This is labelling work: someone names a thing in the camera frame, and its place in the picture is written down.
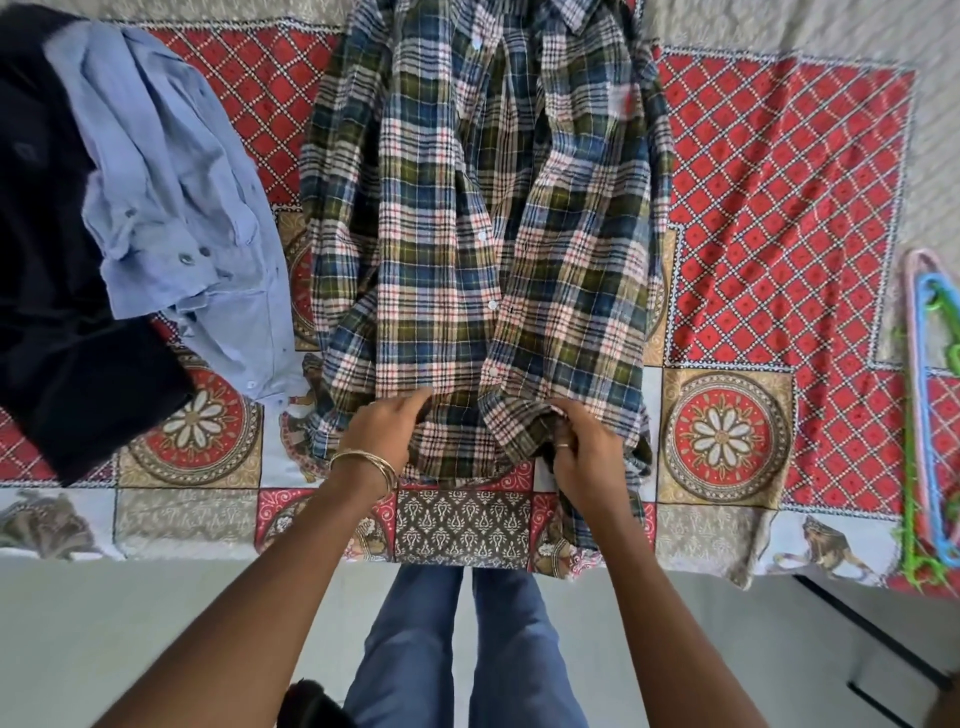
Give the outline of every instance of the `floor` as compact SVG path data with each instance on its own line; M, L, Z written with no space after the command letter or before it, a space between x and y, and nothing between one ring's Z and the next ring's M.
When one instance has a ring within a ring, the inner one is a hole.
M0 705L21 728L89 725L228 582L229 562L87 563L0 560ZM396 566L344 564L300 658L298 676L342 699ZM920 725L934 697L923 678L872 643L792 579L758 579L748 592L691 574L674 584L775 728L887 723L846 688L852 675ZM590 724L646 725L605 571L542 579L574 690ZM960 667L960 605L828 586L936 667ZM466 725L476 654L464 582L454 636L457 725Z

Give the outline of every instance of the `shirt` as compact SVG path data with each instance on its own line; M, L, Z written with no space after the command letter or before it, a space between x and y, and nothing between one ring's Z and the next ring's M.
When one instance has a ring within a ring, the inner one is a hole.
M93 163L43 57L43 41L75 19L0 12L0 406L64 485L194 392L148 320L110 314L103 257L81 219Z
M673 140L638 18L607 0L361 0L300 160L324 359L314 450L430 385L406 475L462 485L582 401L633 449Z
M204 77L149 33L78 21L44 45L95 170L84 223L114 316L163 311L241 394L306 392L256 166Z

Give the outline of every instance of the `jeans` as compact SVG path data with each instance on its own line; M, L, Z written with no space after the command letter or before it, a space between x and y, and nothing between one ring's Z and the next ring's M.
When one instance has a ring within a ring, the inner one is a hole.
M464 570L405 564L344 709L358 728L452 728L453 617ZM470 728L585 728L534 577L473 570L479 645Z

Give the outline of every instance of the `black object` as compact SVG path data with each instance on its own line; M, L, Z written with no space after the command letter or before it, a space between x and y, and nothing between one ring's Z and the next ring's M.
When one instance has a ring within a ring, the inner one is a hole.
M356 728L356 723L319 683L300 680L283 696L276 728Z
M64 484L194 394L147 319L110 314L81 218L93 163L42 49L74 20L0 12L0 406Z
M809 590L817 598L826 603L828 607L835 610L843 617L849 619L853 624L862 629L884 647L889 649L909 666L917 670L923 677L933 683L937 690L940 692L947 692L951 689L953 683L950 680L949 675L931 665L916 652L911 651L903 643L892 638L869 619L854 610L849 604L847 604L847 602L834 596L808 576L795 574L793 578L795 578L804 588ZM864 692L863 689L856 684L855 680L848 680L847 688L894 725L897 725L900 728L912 728L912 726L903 718L880 703L878 700L876 700L876 698Z

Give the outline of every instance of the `gold bangle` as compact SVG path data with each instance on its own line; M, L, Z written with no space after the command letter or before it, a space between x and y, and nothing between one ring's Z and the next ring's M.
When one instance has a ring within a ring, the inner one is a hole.
M330 458L330 469L333 470L333 463L336 462L339 457L347 457L348 455L356 455L357 457L362 457L367 462L371 463L376 467L380 474L383 475L383 479L387 481L387 495L384 497L389 497L396 492L397 487L400 484L400 479L396 476L396 471L394 466L388 463L379 455L374 455L372 452L367 452L364 449L344 449L337 452L333 457Z

